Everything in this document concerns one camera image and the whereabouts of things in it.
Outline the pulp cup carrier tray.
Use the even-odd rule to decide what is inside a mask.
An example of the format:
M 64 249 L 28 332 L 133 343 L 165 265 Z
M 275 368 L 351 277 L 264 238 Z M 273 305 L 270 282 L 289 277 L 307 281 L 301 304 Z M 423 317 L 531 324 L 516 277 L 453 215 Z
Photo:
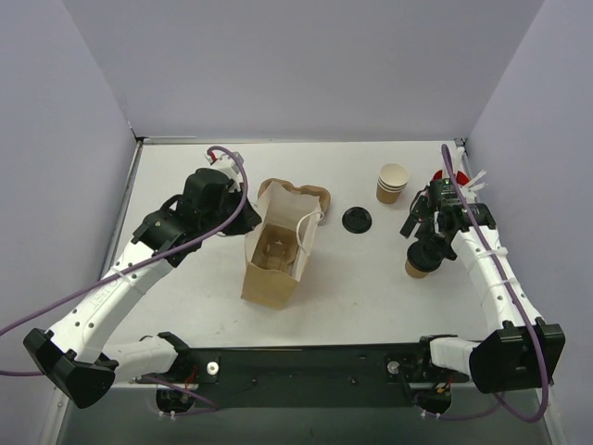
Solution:
M 266 224 L 251 262 L 264 270 L 291 273 L 298 252 L 297 234 L 284 227 Z

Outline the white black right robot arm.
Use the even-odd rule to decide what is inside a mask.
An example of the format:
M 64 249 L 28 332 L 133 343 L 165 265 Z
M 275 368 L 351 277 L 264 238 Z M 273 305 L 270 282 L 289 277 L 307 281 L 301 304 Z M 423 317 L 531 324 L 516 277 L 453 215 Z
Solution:
M 565 344 L 558 324 L 531 304 L 507 259 L 497 224 L 483 203 L 463 203 L 449 178 L 432 180 L 410 206 L 400 233 L 413 236 L 406 273 L 416 279 L 445 260 L 464 266 L 485 314 L 488 336 L 470 341 L 427 337 L 427 365 L 469 376 L 483 393 L 541 388 L 552 380 Z

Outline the kraft paper coffee cup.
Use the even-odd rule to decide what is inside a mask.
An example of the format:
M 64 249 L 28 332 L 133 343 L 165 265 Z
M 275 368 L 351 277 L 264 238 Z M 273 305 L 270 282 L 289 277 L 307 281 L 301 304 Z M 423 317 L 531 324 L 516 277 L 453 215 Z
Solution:
M 405 271 L 409 277 L 414 279 L 422 279 L 429 274 L 429 272 L 416 268 L 409 260 L 405 262 Z

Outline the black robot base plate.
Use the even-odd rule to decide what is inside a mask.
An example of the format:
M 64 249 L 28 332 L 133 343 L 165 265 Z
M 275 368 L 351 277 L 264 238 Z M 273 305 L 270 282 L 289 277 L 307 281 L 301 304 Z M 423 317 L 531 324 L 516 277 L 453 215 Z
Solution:
M 222 409 L 409 406 L 406 385 L 469 380 L 431 365 L 422 343 L 188 349 L 159 378 Z

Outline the brown paper takeout bag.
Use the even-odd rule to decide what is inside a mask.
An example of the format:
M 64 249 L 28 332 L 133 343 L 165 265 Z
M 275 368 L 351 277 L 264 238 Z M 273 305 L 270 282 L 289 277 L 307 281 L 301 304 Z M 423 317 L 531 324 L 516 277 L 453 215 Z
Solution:
M 260 184 L 255 209 L 261 223 L 245 236 L 243 300 L 275 310 L 286 306 L 330 204 L 330 192 L 317 185 L 296 186 L 277 178 Z

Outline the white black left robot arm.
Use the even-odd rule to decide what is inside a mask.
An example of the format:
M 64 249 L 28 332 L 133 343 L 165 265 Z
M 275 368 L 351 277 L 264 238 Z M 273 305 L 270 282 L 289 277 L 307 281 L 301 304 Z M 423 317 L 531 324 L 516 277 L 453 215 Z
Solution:
M 114 383 L 131 377 L 162 374 L 175 382 L 187 376 L 187 347 L 172 334 L 114 347 L 107 341 L 149 289 L 206 239 L 245 235 L 260 223 L 247 189 L 241 167 L 196 170 L 182 193 L 144 217 L 109 273 L 74 309 L 50 328 L 26 335 L 23 345 L 33 362 L 77 407 L 92 406 Z

